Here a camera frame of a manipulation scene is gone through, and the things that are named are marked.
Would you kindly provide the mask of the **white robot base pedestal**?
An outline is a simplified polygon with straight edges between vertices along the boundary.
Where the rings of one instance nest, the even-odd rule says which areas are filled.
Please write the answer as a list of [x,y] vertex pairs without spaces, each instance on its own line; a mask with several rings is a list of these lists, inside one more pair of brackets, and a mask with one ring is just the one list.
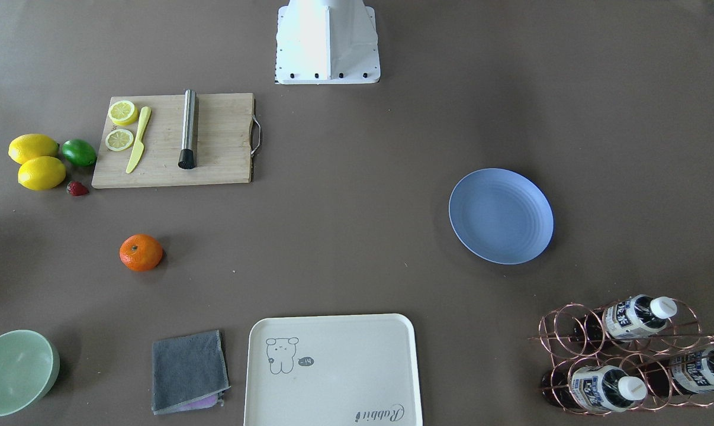
[[278,9],[274,82],[378,83],[378,30],[362,1],[290,1]]

